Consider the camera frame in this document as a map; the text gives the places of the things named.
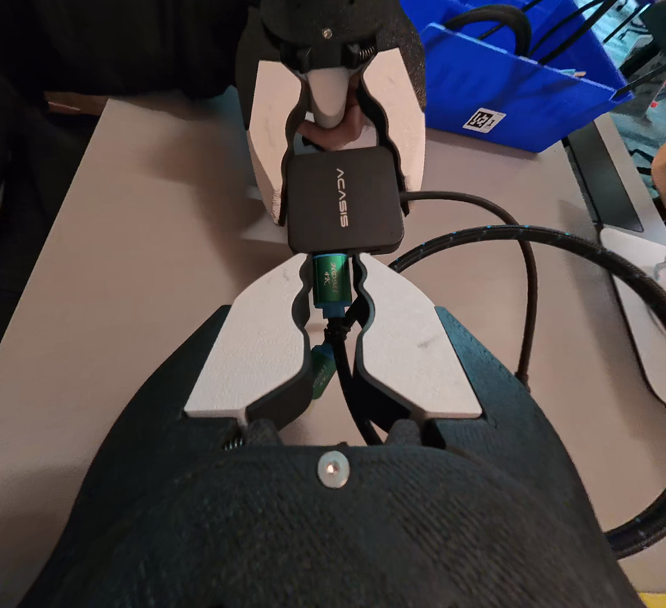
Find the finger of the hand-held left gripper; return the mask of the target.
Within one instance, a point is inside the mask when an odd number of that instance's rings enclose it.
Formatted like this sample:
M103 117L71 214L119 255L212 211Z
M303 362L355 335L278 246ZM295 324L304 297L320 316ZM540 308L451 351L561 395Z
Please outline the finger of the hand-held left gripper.
M287 163L308 106L304 79L281 62L259 62L247 140L262 202L278 226L286 222Z
M378 52L360 73L358 103L393 157L400 191L421 190L426 117L399 48Z

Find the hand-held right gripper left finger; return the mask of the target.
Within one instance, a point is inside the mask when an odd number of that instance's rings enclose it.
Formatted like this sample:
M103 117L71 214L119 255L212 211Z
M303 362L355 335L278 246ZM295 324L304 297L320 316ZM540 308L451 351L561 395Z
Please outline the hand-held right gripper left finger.
M191 418L288 426L312 400L312 258L297 254L241 292L185 405Z

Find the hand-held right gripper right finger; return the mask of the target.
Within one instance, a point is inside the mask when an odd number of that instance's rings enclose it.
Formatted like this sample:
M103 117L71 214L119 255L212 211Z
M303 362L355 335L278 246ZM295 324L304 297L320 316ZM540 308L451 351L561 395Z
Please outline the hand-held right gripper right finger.
M416 285L369 254L356 260L368 319L356 346L356 373L372 395L409 418L475 420L482 408L436 306Z

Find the blue plastic bin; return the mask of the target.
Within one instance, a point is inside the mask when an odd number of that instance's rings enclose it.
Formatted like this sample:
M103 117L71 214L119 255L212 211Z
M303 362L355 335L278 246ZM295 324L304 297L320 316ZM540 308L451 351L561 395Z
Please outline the blue plastic bin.
M531 42L518 56L515 34L503 27L485 40L491 22L458 31L452 18L488 5L520 9L532 0L399 0L420 33L426 55L426 125L540 153L621 103L627 80L594 32L545 66L539 61L583 25L576 16L532 52L554 26L573 14L573 0L544 0L526 14Z

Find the square adapter hub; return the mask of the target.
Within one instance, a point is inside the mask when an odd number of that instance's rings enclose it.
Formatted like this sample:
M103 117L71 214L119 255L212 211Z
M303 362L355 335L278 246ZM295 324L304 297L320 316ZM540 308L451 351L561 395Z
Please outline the square adapter hub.
M294 156L286 168L294 254L390 254L404 238L391 152L382 146Z

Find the person's left forearm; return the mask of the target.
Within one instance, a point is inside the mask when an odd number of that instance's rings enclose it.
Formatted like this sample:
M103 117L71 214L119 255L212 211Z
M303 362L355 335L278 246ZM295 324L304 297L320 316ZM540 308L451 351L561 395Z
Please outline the person's left forearm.
M256 0L1 0L1 77L46 92L210 98L235 86Z

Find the person's left hand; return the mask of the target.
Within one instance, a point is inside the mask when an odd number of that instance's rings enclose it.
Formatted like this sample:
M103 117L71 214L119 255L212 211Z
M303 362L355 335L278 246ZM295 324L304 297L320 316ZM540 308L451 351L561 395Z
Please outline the person's left hand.
M314 146L333 152L355 142L361 136L365 123L365 115L356 97L356 87L350 86L342 121L337 126L324 128L306 120L299 125L297 133Z

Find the wooden document stand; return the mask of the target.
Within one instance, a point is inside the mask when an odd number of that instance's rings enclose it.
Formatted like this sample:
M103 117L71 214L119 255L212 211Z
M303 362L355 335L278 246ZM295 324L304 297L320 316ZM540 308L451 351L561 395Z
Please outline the wooden document stand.
M637 233L604 227L601 245L624 257L665 288L665 246ZM665 403L665 329L655 313L628 285L613 277L618 300L643 379L654 396Z

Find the person's dark clothing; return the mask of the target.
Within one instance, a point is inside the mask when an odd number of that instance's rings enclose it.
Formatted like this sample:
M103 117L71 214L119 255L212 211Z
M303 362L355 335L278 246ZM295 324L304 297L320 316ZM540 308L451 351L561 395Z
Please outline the person's dark clothing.
M1 336L106 104L55 93L33 104L1 79Z

